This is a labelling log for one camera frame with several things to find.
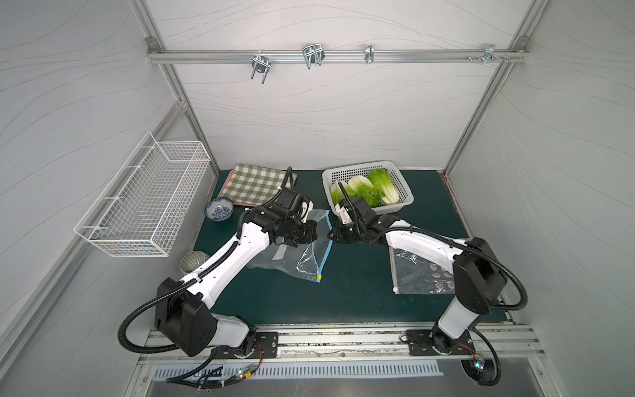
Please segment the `white plastic basket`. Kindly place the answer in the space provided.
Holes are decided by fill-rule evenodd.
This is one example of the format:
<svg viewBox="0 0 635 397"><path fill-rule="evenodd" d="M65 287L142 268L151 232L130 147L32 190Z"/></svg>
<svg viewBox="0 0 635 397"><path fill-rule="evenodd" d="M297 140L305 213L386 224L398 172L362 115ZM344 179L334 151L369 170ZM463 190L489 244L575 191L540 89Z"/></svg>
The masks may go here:
<svg viewBox="0 0 635 397"><path fill-rule="evenodd" d="M328 169L322 172L322 183L334 213L344 205L344 192L350 199L364 199L378 214L396 213L414 201L401 171L390 161Z"/></svg>

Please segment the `clear blue zipper bag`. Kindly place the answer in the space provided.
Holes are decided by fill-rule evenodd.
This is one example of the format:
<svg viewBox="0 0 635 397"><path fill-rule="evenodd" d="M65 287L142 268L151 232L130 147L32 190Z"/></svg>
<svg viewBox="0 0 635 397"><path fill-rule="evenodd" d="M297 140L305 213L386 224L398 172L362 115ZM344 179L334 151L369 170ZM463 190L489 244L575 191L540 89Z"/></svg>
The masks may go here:
<svg viewBox="0 0 635 397"><path fill-rule="evenodd" d="M330 213L328 209L314 209L309 212L308 220L317 223L317 239L314 242L299 244L297 247L271 245L256 255L247 267L282 271L288 276L320 283L333 244L327 236L332 231Z"/></svg>

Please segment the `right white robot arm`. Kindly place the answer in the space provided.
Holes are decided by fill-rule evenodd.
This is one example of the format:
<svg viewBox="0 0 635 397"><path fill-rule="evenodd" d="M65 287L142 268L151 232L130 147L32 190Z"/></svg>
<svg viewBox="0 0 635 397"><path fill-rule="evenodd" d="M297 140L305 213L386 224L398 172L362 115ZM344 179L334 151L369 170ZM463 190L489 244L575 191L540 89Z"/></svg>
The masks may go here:
<svg viewBox="0 0 635 397"><path fill-rule="evenodd" d="M378 215L359 198L335 207L339 221L332 231L338 243L378 243L390 251L396 294L453 294L451 303L423 345L449 355L468 337L469 327L489 314L508 278L494 262L487 242L451 239L416 228L393 214Z"/></svg>

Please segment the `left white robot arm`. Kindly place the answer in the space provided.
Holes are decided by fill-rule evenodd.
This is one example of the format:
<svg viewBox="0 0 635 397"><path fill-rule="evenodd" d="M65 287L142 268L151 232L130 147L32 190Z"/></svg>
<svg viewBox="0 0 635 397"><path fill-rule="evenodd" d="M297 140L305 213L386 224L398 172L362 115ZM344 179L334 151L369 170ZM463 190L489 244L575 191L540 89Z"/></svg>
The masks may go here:
<svg viewBox="0 0 635 397"><path fill-rule="evenodd" d="M256 327L237 316L214 314L219 296L258 254L275 243L296 247L317 239L309 219L313 202L283 188L269 203L241 215L236 233L213 256L179 281L167 279L158 295L172 296L155 306L155 327L189 357L207 347L226 347L251 354Z"/></svg>

